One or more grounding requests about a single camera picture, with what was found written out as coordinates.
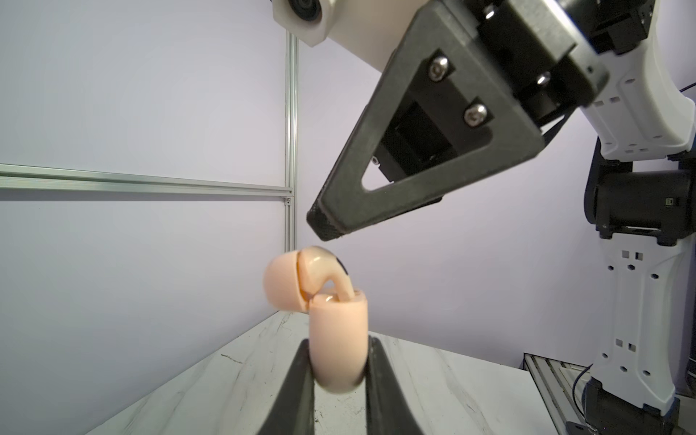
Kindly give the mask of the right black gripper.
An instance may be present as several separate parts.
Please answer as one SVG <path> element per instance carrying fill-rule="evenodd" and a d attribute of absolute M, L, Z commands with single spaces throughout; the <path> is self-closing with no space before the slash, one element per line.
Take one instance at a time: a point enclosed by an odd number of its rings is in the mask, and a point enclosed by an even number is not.
<path fill-rule="evenodd" d="M 384 69 L 306 221 L 323 241 L 536 157 L 541 128 L 608 73 L 595 1 L 429 1 Z"/>

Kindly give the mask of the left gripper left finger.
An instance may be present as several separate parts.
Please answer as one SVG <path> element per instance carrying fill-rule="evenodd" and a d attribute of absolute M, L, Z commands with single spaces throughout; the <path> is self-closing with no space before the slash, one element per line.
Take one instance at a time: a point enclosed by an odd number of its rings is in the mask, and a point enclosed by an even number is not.
<path fill-rule="evenodd" d="M 299 344 L 277 398 L 257 434 L 315 434 L 315 377 L 308 339 Z"/>

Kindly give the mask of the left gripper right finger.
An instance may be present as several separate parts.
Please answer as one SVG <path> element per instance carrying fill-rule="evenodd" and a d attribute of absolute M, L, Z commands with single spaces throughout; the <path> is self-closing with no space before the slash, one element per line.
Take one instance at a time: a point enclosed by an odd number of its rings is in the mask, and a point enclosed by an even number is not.
<path fill-rule="evenodd" d="M 366 412 L 370 435 L 422 434 L 382 342 L 371 335 L 366 364 Z"/>

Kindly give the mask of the pink round charging case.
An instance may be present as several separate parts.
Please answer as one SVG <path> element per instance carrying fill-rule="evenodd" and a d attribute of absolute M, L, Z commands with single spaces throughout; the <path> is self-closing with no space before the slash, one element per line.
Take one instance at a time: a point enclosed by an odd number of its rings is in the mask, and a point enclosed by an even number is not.
<path fill-rule="evenodd" d="M 340 302 L 332 282 L 315 295 L 301 291 L 299 251 L 284 253 L 269 262 L 263 277 L 266 299 L 279 311 L 308 315 L 315 381 L 328 393 L 349 393 L 362 382 L 368 359 L 367 297 L 353 286 L 355 298 Z"/>

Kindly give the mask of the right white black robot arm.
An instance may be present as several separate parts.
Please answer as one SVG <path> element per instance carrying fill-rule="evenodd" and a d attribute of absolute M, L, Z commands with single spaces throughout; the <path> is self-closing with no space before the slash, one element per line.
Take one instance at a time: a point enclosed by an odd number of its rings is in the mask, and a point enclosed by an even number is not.
<path fill-rule="evenodd" d="M 658 54 L 654 1 L 429 1 L 306 220 L 324 241 L 536 157 L 581 109 L 584 210 L 610 317 L 578 410 L 598 434 L 674 434 L 674 275 L 695 246 L 695 104 Z"/>

